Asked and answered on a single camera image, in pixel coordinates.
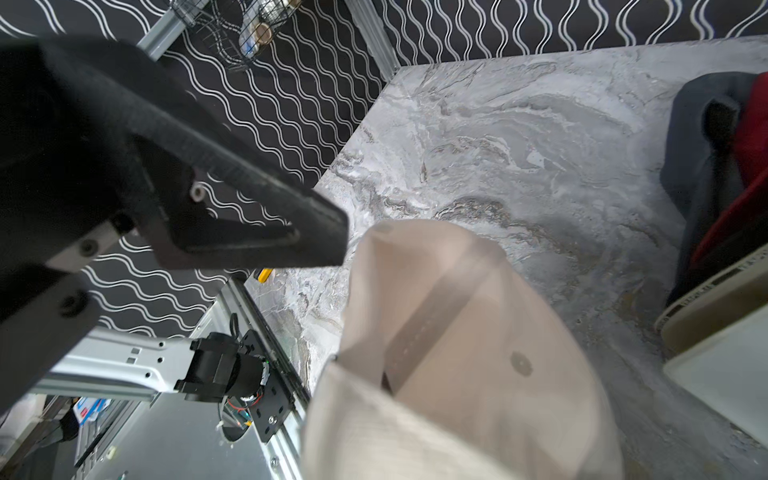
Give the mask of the beige cap with black lettering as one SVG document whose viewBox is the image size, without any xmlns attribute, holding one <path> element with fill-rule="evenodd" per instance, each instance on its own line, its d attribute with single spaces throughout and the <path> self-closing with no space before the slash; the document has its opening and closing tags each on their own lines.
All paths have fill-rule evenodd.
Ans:
<svg viewBox="0 0 768 480">
<path fill-rule="evenodd" d="M 672 302 L 654 328 L 679 355 L 767 305 L 767 247 L 757 248 Z"/>
</svg>

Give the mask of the white item in black basket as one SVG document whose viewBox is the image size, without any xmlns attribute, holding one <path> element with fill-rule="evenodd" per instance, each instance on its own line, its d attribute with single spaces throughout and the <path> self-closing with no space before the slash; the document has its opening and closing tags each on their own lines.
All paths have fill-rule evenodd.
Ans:
<svg viewBox="0 0 768 480">
<path fill-rule="evenodd" d="M 302 1 L 252 0 L 241 1 L 242 26 L 238 45 L 247 59 L 267 47 L 276 32 L 291 19 Z"/>
</svg>

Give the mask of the aluminium corner frame post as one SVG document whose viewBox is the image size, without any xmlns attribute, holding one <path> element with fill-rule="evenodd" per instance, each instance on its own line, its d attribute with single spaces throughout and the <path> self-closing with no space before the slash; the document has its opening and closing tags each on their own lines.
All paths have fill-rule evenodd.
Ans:
<svg viewBox="0 0 768 480">
<path fill-rule="evenodd" d="M 375 61 L 382 78 L 389 82 L 400 69 L 395 49 L 387 36 L 382 18 L 372 0 L 346 0 L 353 23 L 365 40 L 367 50 Z"/>
</svg>

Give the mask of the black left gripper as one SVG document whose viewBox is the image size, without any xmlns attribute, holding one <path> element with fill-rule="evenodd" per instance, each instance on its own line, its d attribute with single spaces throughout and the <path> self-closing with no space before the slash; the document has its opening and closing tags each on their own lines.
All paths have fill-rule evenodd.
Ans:
<svg viewBox="0 0 768 480">
<path fill-rule="evenodd" d="M 166 269 L 342 264 L 344 211 L 238 137 L 138 46 L 1 46 L 1 406 L 95 321 L 81 238 L 124 216 Z"/>
</svg>

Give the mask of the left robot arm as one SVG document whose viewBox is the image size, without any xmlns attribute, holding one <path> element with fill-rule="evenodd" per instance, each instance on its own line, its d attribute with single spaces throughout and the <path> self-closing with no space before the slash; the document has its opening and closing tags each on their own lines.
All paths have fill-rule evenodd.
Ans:
<svg viewBox="0 0 768 480">
<path fill-rule="evenodd" d="M 250 396 L 265 363 L 222 336 L 101 328 L 81 270 L 137 231 L 167 270 L 338 266 L 349 221 L 191 99 L 138 47 L 1 44 L 1 407 L 73 394 Z"/>
</svg>

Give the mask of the cream baseball cap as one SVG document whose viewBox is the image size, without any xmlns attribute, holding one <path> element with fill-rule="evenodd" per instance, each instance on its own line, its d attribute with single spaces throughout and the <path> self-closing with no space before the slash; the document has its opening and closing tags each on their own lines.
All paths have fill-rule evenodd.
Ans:
<svg viewBox="0 0 768 480">
<path fill-rule="evenodd" d="M 381 222 L 302 429 L 307 479 L 620 479 L 607 394 L 494 241 Z"/>
</svg>

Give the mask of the white baseball cap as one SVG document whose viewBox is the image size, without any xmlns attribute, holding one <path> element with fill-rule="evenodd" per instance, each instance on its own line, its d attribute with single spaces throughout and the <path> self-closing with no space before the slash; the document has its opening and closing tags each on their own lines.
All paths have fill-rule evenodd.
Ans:
<svg viewBox="0 0 768 480">
<path fill-rule="evenodd" d="M 767 444 L 767 308 L 702 340 L 663 367 L 675 383 Z"/>
</svg>

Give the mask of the yellow black utility knife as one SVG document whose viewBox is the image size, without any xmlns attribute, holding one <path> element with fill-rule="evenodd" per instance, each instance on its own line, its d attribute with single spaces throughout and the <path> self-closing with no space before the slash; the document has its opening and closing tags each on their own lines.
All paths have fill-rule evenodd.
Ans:
<svg viewBox="0 0 768 480">
<path fill-rule="evenodd" d="M 272 276 L 272 273 L 273 273 L 273 269 L 263 268 L 254 275 L 254 278 L 259 283 L 266 283 Z"/>
</svg>

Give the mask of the dark grey cap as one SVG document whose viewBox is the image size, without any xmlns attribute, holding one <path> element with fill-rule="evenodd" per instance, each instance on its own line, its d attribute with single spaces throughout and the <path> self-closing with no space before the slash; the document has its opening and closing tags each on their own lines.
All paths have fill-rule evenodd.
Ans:
<svg viewBox="0 0 768 480">
<path fill-rule="evenodd" d="M 660 181 L 686 225 L 667 305 L 767 243 L 758 246 L 738 236 L 702 265 L 689 266 L 718 214 L 743 190 L 736 167 L 727 161 L 728 142 L 756 79 L 743 72 L 707 74 L 684 84 L 674 98 Z"/>
</svg>

